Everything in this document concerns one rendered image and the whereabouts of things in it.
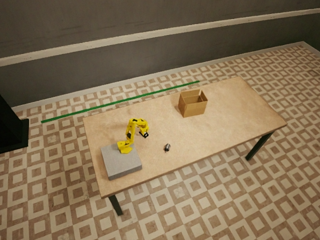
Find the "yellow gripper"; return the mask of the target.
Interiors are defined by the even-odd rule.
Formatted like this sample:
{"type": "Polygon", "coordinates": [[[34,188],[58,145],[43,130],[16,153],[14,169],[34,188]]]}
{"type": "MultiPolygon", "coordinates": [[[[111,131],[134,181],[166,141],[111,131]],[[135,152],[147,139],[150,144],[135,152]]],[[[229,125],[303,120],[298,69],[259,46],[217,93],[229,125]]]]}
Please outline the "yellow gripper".
{"type": "Polygon", "coordinates": [[[144,132],[148,132],[149,130],[149,126],[147,126],[146,128],[143,128],[140,125],[137,125],[136,127],[140,128],[140,132],[142,133],[143,136],[144,136],[144,132]]]}

